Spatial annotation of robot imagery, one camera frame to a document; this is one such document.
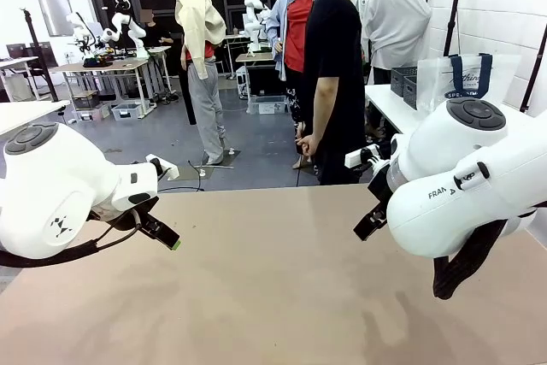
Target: person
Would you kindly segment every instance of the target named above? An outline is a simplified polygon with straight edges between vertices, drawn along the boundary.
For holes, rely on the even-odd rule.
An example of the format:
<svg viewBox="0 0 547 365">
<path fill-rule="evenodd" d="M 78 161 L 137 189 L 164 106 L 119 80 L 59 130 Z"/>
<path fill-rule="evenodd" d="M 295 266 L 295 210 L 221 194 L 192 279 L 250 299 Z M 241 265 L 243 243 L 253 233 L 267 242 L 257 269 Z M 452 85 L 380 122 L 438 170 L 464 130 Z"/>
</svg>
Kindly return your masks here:
<svg viewBox="0 0 547 365">
<path fill-rule="evenodd" d="M 180 64 L 188 72 L 188 88 L 197 130 L 209 165 L 224 159 L 226 129 L 219 98 L 215 47 L 224 41 L 226 23 L 211 0 L 178 0 L 175 20 L 185 32 Z"/>
<path fill-rule="evenodd" d="M 277 0 L 266 20 L 268 41 L 272 46 L 275 68 L 279 78 L 286 82 L 286 95 L 298 137 L 302 131 L 300 100 L 304 70 L 304 40 L 306 24 L 314 0 Z M 297 169 L 308 163 L 299 158 L 292 166 Z"/>
<path fill-rule="evenodd" d="M 174 43 L 171 33 L 162 25 L 154 21 L 154 14 L 151 14 L 151 20 L 146 23 L 146 37 L 143 38 L 144 46 L 170 46 Z"/>
<path fill-rule="evenodd" d="M 391 83 L 391 70 L 415 65 L 431 18 L 426 0 L 368 0 L 363 30 L 372 44 L 374 83 Z M 371 108 L 368 122 L 379 136 L 381 113 Z"/>
<path fill-rule="evenodd" d="M 350 0 L 315 0 L 304 56 L 303 154 L 315 156 L 321 185 L 352 184 L 359 176 L 345 155 L 365 145 L 361 21 Z"/>
</svg>

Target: hand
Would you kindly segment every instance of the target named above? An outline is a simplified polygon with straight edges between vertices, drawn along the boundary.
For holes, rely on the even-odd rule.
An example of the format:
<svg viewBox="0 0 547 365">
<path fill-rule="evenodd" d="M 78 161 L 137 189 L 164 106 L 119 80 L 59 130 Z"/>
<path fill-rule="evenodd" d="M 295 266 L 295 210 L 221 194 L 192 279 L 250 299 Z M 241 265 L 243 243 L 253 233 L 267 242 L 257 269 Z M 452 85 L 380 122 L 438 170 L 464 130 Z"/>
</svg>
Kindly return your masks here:
<svg viewBox="0 0 547 365">
<path fill-rule="evenodd" d="M 182 53 L 180 53 L 180 66 L 186 71 L 186 46 L 182 47 Z"/>
<path fill-rule="evenodd" d="M 304 123 L 300 122 L 298 123 L 298 127 L 297 127 L 297 138 L 300 139 L 302 138 L 302 132 L 304 131 Z"/>
<path fill-rule="evenodd" d="M 317 137 L 312 134 L 311 136 L 299 138 L 297 140 L 297 144 L 302 147 L 302 153 L 305 156 L 314 156 L 317 151 L 319 141 L 317 140 Z"/>
</svg>

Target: plastic crate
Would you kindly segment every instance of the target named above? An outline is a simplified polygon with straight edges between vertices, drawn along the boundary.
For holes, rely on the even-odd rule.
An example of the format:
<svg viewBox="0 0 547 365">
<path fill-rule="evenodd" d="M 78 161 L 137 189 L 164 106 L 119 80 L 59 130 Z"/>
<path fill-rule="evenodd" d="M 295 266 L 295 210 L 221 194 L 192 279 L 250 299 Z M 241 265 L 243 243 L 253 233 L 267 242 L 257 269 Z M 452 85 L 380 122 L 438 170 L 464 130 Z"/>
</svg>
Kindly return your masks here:
<svg viewBox="0 0 547 365">
<path fill-rule="evenodd" d="M 101 121 L 110 115 L 107 104 L 92 110 L 75 110 L 72 113 L 77 121 Z"/>
<path fill-rule="evenodd" d="M 248 113 L 251 115 L 281 115 L 286 113 L 285 96 L 251 96 Z"/>
<path fill-rule="evenodd" d="M 391 70 L 391 91 L 399 97 L 403 97 L 404 79 L 409 76 L 417 76 L 418 68 L 408 66 L 407 68 L 394 68 Z"/>
<path fill-rule="evenodd" d="M 85 91 L 85 94 L 79 94 L 72 97 L 72 103 L 77 110 L 93 110 L 101 104 L 99 92 L 97 90 Z"/>
<path fill-rule="evenodd" d="M 416 110 L 417 80 L 417 76 L 405 77 L 403 86 L 403 100 L 414 110 Z"/>
<path fill-rule="evenodd" d="M 112 108 L 116 121 L 138 120 L 144 115 L 143 106 L 140 104 L 120 104 Z"/>
</svg>

